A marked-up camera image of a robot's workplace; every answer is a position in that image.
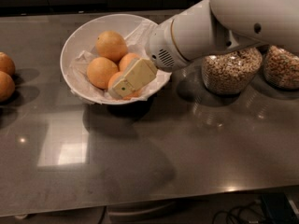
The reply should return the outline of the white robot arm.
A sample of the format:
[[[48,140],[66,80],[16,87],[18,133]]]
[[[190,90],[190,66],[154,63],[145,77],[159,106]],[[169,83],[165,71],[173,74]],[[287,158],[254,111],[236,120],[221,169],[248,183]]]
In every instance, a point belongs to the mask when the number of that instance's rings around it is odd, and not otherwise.
[[[134,59],[108,93],[121,99],[145,87],[159,70],[174,72],[208,55],[260,45],[299,53],[299,0],[202,0],[159,24],[146,59]]]

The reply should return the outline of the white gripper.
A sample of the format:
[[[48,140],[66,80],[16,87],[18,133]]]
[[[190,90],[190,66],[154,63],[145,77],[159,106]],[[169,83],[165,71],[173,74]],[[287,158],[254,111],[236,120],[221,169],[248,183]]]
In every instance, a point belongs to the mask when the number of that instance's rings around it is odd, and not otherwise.
[[[157,67],[165,72],[174,72],[190,64],[180,54],[175,44],[172,32],[173,23],[173,19],[168,19],[152,30],[146,44],[146,53],[150,60],[133,59],[123,74],[113,83],[112,89],[107,89],[110,96],[114,99],[121,99],[141,90],[156,78]]]

